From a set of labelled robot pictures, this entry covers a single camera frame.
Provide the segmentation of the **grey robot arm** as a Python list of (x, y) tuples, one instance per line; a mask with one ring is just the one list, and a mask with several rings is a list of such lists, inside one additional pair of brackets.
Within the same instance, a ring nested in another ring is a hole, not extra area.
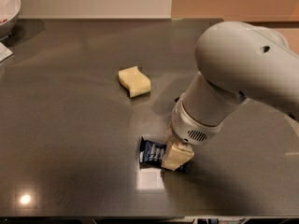
[(187, 163), (192, 148), (208, 143), (249, 99), (299, 119), (299, 56), (281, 33), (224, 21), (203, 32), (194, 57), (198, 72), (172, 110), (163, 168)]

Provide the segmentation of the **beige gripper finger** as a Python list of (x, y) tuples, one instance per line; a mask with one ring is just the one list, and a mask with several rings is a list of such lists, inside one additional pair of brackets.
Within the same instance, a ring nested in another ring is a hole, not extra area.
[(194, 156), (192, 146), (182, 143), (175, 136), (171, 124), (166, 129), (164, 143), (166, 150), (162, 159), (162, 167), (165, 169), (175, 171)]

